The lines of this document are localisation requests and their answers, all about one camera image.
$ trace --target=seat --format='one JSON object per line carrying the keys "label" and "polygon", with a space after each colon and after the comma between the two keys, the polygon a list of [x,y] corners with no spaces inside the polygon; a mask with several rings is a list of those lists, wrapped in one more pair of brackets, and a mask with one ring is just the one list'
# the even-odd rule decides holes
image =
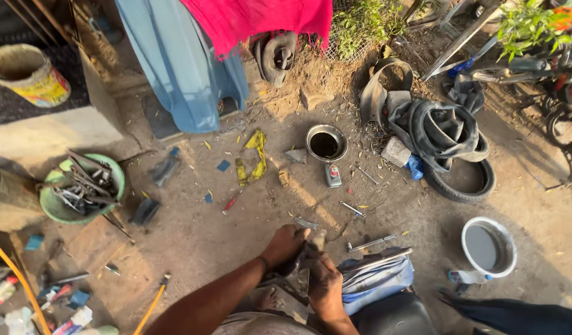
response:
{"label": "seat", "polygon": [[350,316],[360,335],[437,335],[415,294],[399,292]]}

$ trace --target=metal bowl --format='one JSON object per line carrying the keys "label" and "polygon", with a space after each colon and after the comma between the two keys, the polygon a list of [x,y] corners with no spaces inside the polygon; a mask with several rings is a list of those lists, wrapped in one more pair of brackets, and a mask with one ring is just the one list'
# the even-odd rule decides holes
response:
{"label": "metal bowl", "polygon": [[[479,255],[471,255],[467,245],[470,243],[466,238],[467,232],[470,228],[476,227],[482,228],[486,231],[491,240],[493,240],[493,244],[496,249],[496,261],[489,269],[484,269],[481,264],[475,260],[475,257]],[[518,260],[518,251],[512,235],[504,226],[488,217],[475,217],[466,222],[466,225],[464,225],[464,229],[462,230],[462,248],[464,249],[464,254],[466,254],[468,261],[476,270],[482,274],[488,274],[493,278],[507,276],[513,271],[515,263]]]}
{"label": "metal bowl", "polygon": [[[323,152],[324,148],[321,148],[317,143],[312,143],[311,139],[315,136],[323,136],[327,141],[328,145],[333,146],[333,153],[325,154]],[[312,126],[309,131],[307,131],[307,136],[305,139],[307,151],[311,156],[317,158],[321,162],[334,162],[344,155],[348,151],[348,139],[338,128],[330,125],[315,125]]]}

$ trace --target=sandy ground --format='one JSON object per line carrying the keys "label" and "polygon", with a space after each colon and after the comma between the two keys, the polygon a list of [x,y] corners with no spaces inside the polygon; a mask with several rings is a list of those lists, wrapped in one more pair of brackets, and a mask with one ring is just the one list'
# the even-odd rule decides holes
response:
{"label": "sandy ground", "polygon": [[[147,231],[128,226],[136,243],[123,248],[113,259],[122,273],[120,277],[107,272],[84,283],[94,293],[88,303],[96,310],[93,326],[113,323],[123,333],[132,332],[156,293],[159,279],[170,272],[171,282],[150,320],[155,319],[182,296],[258,255],[277,227],[292,223],[288,212],[327,230],[326,249],[336,263],[362,257],[362,252],[348,254],[347,242],[358,245],[388,234],[400,235],[363,252],[378,252],[394,245],[414,249],[410,260],[415,267],[416,293],[442,334],[466,334],[471,329],[468,321],[436,299],[435,289],[452,286],[446,278],[447,270],[470,268],[460,235],[462,226],[472,217],[490,217],[503,224],[518,246],[518,263],[507,277],[472,287],[469,297],[504,297],[533,303],[560,303],[572,297],[572,190],[545,193],[541,186],[556,184],[558,178],[565,177],[565,164],[560,151],[549,145],[540,132],[518,140],[531,128],[525,126],[530,124],[529,119],[515,118],[511,103],[516,100],[505,97],[504,90],[487,89],[487,105],[476,118],[492,146],[489,160],[498,184],[486,201],[459,204],[413,181],[409,171],[382,165],[370,149],[375,140],[373,134],[359,127],[354,96],[363,80],[368,79],[368,68],[374,61],[371,57],[376,53],[369,55],[367,62],[353,65],[325,61],[310,52],[305,52],[305,57],[306,61],[297,63],[287,84],[279,90],[265,83],[251,83],[243,133],[203,136],[179,145],[181,166],[163,188],[156,188],[147,176],[168,150],[158,149],[151,139],[140,108],[143,96],[117,100],[127,135],[143,151],[153,150],[123,162],[130,189],[118,216],[126,222],[140,201],[141,191],[161,201],[162,207]],[[404,52],[400,51],[399,57],[416,70],[424,70]],[[335,100],[307,111],[298,104],[299,87],[313,94],[332,94]],[[415,82],[413,95],[443,99],[437,80]],[[335,125],[349,138],[349,151],[337,162],[344,183],[339,188],[326,186],[323,165],[318,160],[309,156],[306,165],[294,164],[283,155],[293,145],[304,148],[306,131],[317,123]],[[254,152],[245,151],[243,145],[257,128],[267,135],[267,172],[242,188],[243,193],[224,215],[224,205],[241,189],[234,159],[243,157],[249,168],[255,164]],[[204,140],[211,145],[211,151]],[[232,164],[225,172],[216,169],[223,159]],[[378,178],[380,186],[358,172],[352,174],[350,166],[356,162]],[[290,171],[286,188],[279,183],[279,169]],[[213,203],[204,201],[208,190],[213,193]],[[340,201],[369,206],[364,209],[367,217],[356,219]],[[44,231],[51,233],[47,236],[62,235],[65,239],[79,229],[53,222],[44,226]],[[61,261],[72,266],[71,259]]]}

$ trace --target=red cloth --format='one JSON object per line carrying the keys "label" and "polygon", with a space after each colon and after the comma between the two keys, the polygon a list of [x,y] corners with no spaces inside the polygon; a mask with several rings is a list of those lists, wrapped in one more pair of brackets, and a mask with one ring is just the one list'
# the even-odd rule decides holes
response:
{"label": "red cloth", "polygon": [[212,40],[216,57],[271,30],[317,34],[327,48],[332,0],[181,0]]}

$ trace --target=yellow hose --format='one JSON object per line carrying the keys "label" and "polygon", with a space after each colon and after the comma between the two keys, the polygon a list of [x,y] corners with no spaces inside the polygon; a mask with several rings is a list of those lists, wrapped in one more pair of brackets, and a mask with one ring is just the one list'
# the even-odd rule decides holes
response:
{"label": "yellow hose", "polygon": [[156,303],[158,303],[158,300],[160,299],[160,296],[162,295],[162,292],[164,292],[165,288],[166,288],[166,285],[164,285],[164,284],[162,284],[160,286],[160,290],[158,291],[158,294],[154,298],[154,301],[151,303],[150,308],[147,310],[147,312],[145,313],[145,315],[141,319],[141,322],[137,326],[137,329],[135,330],[133,335],[139,335],[139,333],[141,332],[141,328],[143,328],[143,326],[147,322],[147,319],[150,318],[151,311],[154,310],[154,307],[156,307]]}
{"label": "yellow hose", "polygon": [[29,301],[32,303],[32,307],[34,308],[34,312],[38,315],[38,320],[40,320],[40,325],[42,325],[42,331],[44,331],[45,335],[52,335],[50,329],[48,329],[48,325],[46,324],[46,319],[44,318],[44,314],[42,314],[42,310],[36,301],[36,297],[34,293],[32,293],[32,289],[29,287],[28,282],[23,278],[22,272],[15,266],[11,259],[3,252],[0,247],[0,257],[7,263],[7,266],[13,270],[13,273],[17,276],[17,279],[22,283],[23,289],[25,290],[26,294],[29,297]]}

